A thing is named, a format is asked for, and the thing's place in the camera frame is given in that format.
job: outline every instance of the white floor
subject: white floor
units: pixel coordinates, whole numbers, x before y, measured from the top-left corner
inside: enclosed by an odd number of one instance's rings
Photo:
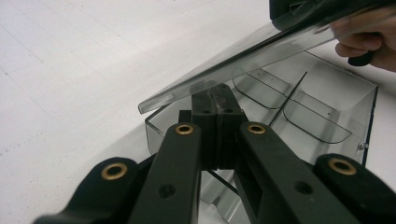
[[[0,223],[59,212],[99,161],[145,159],[138,103],[267,23],[267,5],[0,0]],[[346,66],[333,45],[313,51]],[[396,189],[396,76],[348,69],[380,86],[368,167]]]

